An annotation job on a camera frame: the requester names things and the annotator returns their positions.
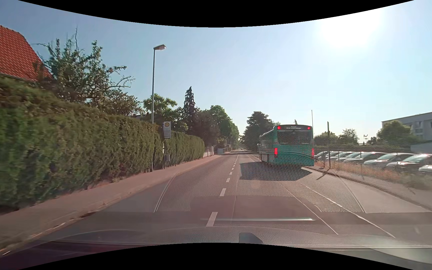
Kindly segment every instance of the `bus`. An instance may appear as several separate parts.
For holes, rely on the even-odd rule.
[[[275,165],[315,165],[313,127],[309,125],[275,125],[259,136],[259,158]]]

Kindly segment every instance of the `green hedge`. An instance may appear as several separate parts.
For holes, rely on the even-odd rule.
[[[173,133],[176,164],[201,158],[202,139]],[[0,77],[0,206],[20,208],[143,172],[163,161],[159,126],[62,101]]]

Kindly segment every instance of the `bus rear window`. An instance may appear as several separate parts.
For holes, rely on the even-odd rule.
[[[277,132],[277,141],[281,145],[311,143],[311,131],[281,130]]]

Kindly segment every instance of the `bus stop sign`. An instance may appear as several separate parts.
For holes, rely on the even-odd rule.
[[[165,139],[171,139],[171,122],[163,122],[163,136]]]

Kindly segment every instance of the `road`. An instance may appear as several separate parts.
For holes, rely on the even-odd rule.
[[[101,230],[147,233],[228,225],[383,236],[432,245],[432,212],[312,169],[272,168],[242,150],[137,193],[43,240]]]

